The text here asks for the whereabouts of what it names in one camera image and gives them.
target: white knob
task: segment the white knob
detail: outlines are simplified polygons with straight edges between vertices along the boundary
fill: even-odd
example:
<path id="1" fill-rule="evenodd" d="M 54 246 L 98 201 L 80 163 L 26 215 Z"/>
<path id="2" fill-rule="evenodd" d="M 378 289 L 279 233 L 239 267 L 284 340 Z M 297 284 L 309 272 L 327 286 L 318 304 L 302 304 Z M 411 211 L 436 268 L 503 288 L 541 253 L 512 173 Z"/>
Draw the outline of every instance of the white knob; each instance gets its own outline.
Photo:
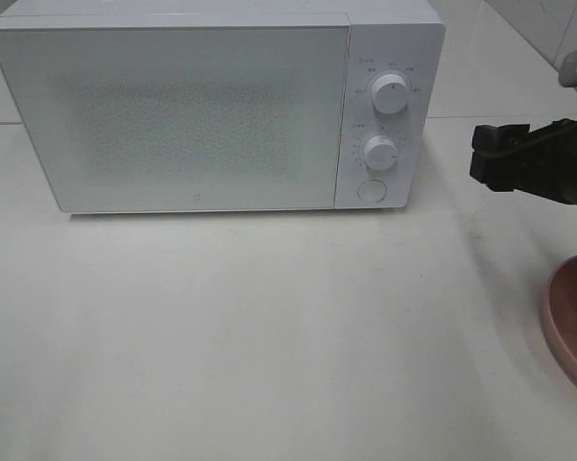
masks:
<path id="1" fill-rule="evenodd" d="M 363 146 L 365 164 L 372 170 L 392 168 L 397 162 L 397 155 L 397 146 L 386 136 L 374 136 Z"/>
<path id="2" fill-rule="evenodd" d="M 385 74 L 372 85 L 375 108 L 382 113 L 397 113 L 407 105 L 410 88 L 398 74 Z"/>

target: white table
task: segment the white table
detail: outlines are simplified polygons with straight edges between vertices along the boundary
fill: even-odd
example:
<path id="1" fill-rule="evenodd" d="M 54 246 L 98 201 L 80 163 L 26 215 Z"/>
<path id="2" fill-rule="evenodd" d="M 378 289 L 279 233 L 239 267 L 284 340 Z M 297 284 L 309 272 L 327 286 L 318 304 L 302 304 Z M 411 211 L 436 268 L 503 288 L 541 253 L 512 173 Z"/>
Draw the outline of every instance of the white table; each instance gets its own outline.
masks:
<path id="1" fill-rule="evenodd" d="M 0 77 L 0 461 L 577 460 L 538 307 L 577 208 L 468 175 L 577 95 L 486 4 L 448 26 L 410 206 L 60 214 Z"/>

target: white microwave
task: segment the white microwave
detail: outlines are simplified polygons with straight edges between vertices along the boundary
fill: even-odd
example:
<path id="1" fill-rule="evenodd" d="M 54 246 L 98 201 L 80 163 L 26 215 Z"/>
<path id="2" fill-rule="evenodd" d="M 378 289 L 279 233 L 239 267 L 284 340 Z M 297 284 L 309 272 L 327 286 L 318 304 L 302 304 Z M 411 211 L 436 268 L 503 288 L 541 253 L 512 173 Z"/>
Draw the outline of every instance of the white microwave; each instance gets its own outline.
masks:
<path id="1" fill-rule="evenodd" d="M 405 206 L 425 0 L 18 0 L 0 68 L 69 213 Z"/>

